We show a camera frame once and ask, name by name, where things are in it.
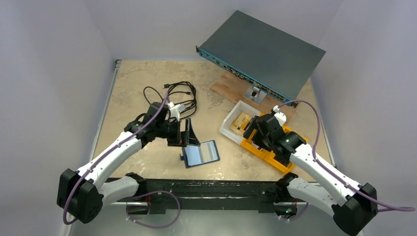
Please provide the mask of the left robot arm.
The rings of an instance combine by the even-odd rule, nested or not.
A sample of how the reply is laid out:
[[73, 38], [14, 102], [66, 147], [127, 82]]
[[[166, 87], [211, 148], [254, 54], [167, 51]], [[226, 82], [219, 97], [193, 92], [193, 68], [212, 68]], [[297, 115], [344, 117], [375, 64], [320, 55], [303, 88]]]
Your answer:
[[86, 224], [101, 211], [105, 203], [134, 196], [140, 183], [134, 175], [127, 175], [114, 185], [106, 182], [110, 175], [129, 157], [156, 138], [167, 141], [170, 147], [200, 146], [191, 124], [186, 118], [181, 131], [180, 114], [184, 104], [153, 102], [146, 113], [129, 122], [117, 139], [89, 163], [73, 171], [66, 169], [59, 180], [57, 204], [63, 209], [63, 222], [70, 225], [67, 215]]

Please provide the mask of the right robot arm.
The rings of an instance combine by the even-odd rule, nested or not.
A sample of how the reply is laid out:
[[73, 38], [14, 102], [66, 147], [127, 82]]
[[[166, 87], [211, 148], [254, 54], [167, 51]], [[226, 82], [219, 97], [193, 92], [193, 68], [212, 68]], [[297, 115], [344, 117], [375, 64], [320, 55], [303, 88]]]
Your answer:
[[371, 184], [362, 185], [335, 169], [306, 139], [284, 129], [280, 115], [254, 116], [243, 127], [244, 138], [263, 150], [272, 151], [280, 164], [295, 164], [319, 183], [319, 186], [311, 185], [289, 172], [278, 181], [280, 193], [312, 204], [331, 216], [344, 233], [358, 235], [378, 213], [374, 202], [377, 190]]

